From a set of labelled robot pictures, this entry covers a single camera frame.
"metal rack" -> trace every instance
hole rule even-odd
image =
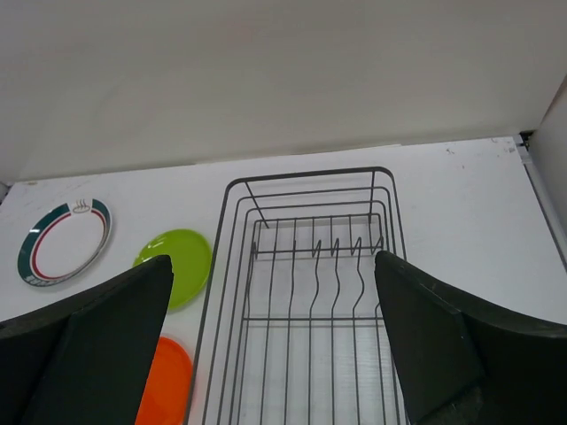
[[[377,250],[406,257],[385,168],[232,182],[186,422],[405,423],[374,284]]]

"gray wire rack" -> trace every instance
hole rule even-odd
[[[385,168],[232,182],[186,422],[406,423],[374,283],[378,250],[406,257]]]

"orange plate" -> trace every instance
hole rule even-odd
[[[161,336],[138,409],[136,425],[179,425],[183,422],[193,365],[175,341]]]

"white table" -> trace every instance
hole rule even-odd
[[[212,243],[224,189],[237,177],[377,165],[395,175],[411,263],[494,303],[567,323],[567,275],[511,137],[17,183],[0,206],[0,320],[119,274],[166,230],[194,228]],[[51,208],[83,197],[100,198],[112,209],[105,251],[68,282],[25,284],[16,258],[26,233]],[[163,332],[191,355],[203,298],[164,323]]]

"black object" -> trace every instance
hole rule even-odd
[[[172,284],[160,256],[0,323],[0,423],[133,424]]]
[[[567,327],[458,290],[389,252],[376,284],[408,418],[567,423]]]

